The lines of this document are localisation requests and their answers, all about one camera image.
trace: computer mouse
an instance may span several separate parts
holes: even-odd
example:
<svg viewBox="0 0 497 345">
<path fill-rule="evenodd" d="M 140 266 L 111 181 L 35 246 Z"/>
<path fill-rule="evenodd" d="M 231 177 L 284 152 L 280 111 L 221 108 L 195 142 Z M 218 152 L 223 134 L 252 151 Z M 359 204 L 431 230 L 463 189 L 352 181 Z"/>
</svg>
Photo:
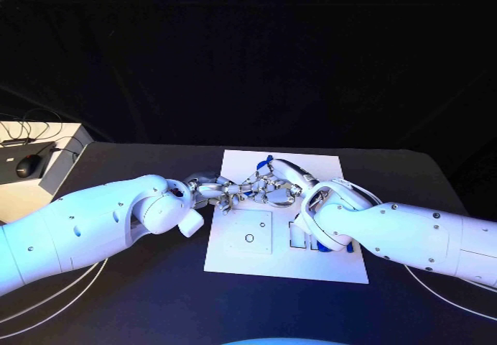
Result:
<svg viewBox="0 0 497 345">
<path fill-rule="evenodd" d="M 39 166 L 39 162 L 42 161 L 41 156 L 38 155 L 28 155 L 17 163 L 16 166 L 16 173 L 20 178 L 28 178 L 36 170 Z"/>
</svg>

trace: dark table surface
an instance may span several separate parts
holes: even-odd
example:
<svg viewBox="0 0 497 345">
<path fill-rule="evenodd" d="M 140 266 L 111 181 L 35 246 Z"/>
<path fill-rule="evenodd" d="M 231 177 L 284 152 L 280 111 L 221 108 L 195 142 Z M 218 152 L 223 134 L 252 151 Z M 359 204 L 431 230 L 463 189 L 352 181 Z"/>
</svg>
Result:
<svg viewBox="0 0 497 345">
<path fill-rule="evenodd" d="M 401 150 L 193 147 L 91 144 L 55 198 L 102 183 L 157 174 L 182 180 L 221 171 L 223 150 L 336 155 L 345 178 L 395 201 L 466 214 L 428 155 Z M 298 337 L 347 344 L 483 344 L 497 323 L 437 298 L 405 267 L 365 249 L 369 285 L 205 272 L 212 206 L 187 239 L 177 228 L 149 235 L 108 260 L 94 286 L 64 313 L 7 339 L 12 344 L 221 344 Z M 45 298 L 79 276 L 48 277 L 0 298 L 0 318 Z M 497 315 L 497 295 L 461 280 L 415 270 L 457 303 Z M 68 291 L 28 316 L 0 325 L 2 334 L 46 317 L 82 290 Z"/>
</svg>

